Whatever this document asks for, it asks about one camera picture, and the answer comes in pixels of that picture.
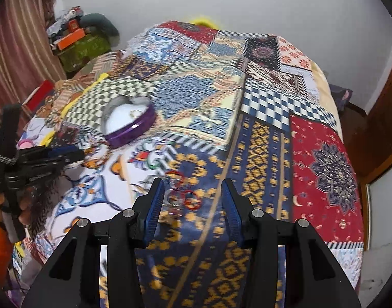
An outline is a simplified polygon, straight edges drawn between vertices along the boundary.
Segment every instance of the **wire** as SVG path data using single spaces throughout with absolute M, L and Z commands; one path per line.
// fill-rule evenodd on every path
M 20 287 L 20 288 L 8 288 L 7 290 L 3 290 L 4 292 L 9 292 L 9 291 L 22 291 L 22 293 L 23 293 L 23 291 L 28 291 L 27 289 L 25 289 L 25 288 L 22 288 L 22 287 Z
M 27 290 L 25 290 L 25 289 L 23 289 L 23 288 L 21 287 L 21 282 L 19 281 L 18 272 L 16 271 L 15 268 L 13 268 L 13 271 L 14 271 L 14 275 L 15 275 L 16 282 L 17 282 L 17 284 L 18 284 L 18 286 L 19 286 L 18 290 L 20 290 L 20 291 L 22 292 L 23 295 L 26 295 L 26 293 L 25 293 L 24 291 L 27 292 Z

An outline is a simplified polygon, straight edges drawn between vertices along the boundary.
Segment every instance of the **patchwork bedspread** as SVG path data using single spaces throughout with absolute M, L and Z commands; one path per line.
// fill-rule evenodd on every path
M 174 21 L 148 30 L 129 52 L 104 58 L 111 61 L 108 77 L 66 115 L 31 121 L 39 131 L 33 140 L 53 129 L 51 145 L 75 144 L 86 152 L 82 167 L 68 169 L 32 213 L 27 244 L 33 254 L 46 261 L 78 219 L 113 217 L 155 177 L 169 189 L 174 170 L 203 202 L 179 218 L 163 206 L 154 240 L 136 251 L 146 307 L 238 306 L 251 252 L 228 241 L 220 197 L 226 177 L 276 219 L 308 219 L 355 287 L 364 238 L 357 183 L 317 65 L 275 35 Z M 157 119 L 143 137 L 110 151 L 100 122 L 118 94 L 151 97 Z M 284 261 L 280 247 L 277 307 L 284 305 Z M 108 307 L 106 247 L 100 293 Z

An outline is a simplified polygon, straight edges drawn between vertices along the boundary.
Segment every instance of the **blue and yellow patterned fabric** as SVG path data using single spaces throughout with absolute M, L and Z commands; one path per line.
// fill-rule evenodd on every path
M 180 214 L 172 214 L 164 204 L 154 240 L 136 251 L 145 306 L 237 308 L 251 252 L 229 242 L 221 182 L 232 179 L 254 207 L 294 221 L 294 210 L 297 213 L 302 205 L 293 180 L 302 179 L 316 189 L 314 181 L 298 175 L 304 165 L 293 161 L 298 154 L 310 159 L 312 150 L 298 153 L 294 142 L 306 145 L 306 135 L 316 124 L 337 136 L 339 123 L 319 103 L 311 60 L 278 36 L 174 21 L 151 28 L 130 55 L 121 56 L 110 77 L 69 111 L 54 137 L 60 142 L 62 135 L 71 136 L 66 142 L 84 149 L 87 157 L 81 168 L 68 169 L 60 178 L 61 201 L 52 197 L 43 212 L 35 214 L 44 223 L 34 238 L 35 250 L 46 260 L 79 218 L 112 218 L 146 194 L 155 177 L 165 181 L 165 197 L 169 196 L 174 190 L 172 173 L 179 172 L 182 186 L 201 206 L 183 206 Z M 113 151 L 97 126 L 107 93 L 148 95 L 157 111 L 154 126 L 144 136 Z M 300 138 L 295 138 L 299 127 L 291 125 L 292 114 L 309 122 Z M 328 196 L 317 203 L 334 207 Z M 310 221 L 312 216 L 303 214 Z M 357 282 L 355 264 L 361 264 L 360 258 L 349 262 L 340 256 L 349 278 Z M 102 307 L 108 307 L 106 260 L 103 247 Z M 284 306 L 284 291 L 285 250 L 280 246 L 276 307 Z

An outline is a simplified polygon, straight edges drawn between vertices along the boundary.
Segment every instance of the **curtain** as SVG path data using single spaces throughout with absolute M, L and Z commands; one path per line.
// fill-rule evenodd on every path
M 46 27 L 55 0 L 4 0 L 0 4 L 0 122 L 6 104 L 22 103 L 44 80 L 66 79 L 49 46 Z M 22 128 L 30 118 L 21 116 Z

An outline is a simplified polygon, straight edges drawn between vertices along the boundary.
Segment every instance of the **mandala pattern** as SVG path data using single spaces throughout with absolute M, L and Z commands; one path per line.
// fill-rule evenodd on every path
M 196 109 L 203 98 L 216 92 L 211 87 L 213 79 L 190 75 L 160 82 L 153 105 L 169 119 L 184 109 Z
M 279 64 L 277 37 L 248 39 L 244 55 L 261 67 L 277 69 Z
M 183 30 L 187 30 L 191 32 L 200 32 L 200 28 L 196 24 L 177 22 L 177 25 L 180 26 Z
M 226 108 L 213 108 L 194 116 L 188 128 L 224 139 L 232 114 L 233 111 Z
M 312 152 L 316 161 L 310 167 L 318 177 L 317 188 L 327 193 L 331 206 L 340 206 L 344 214 L 354 212 L 357 184 L 346 155 L 335 144 L 324 142 L 321 149 Z

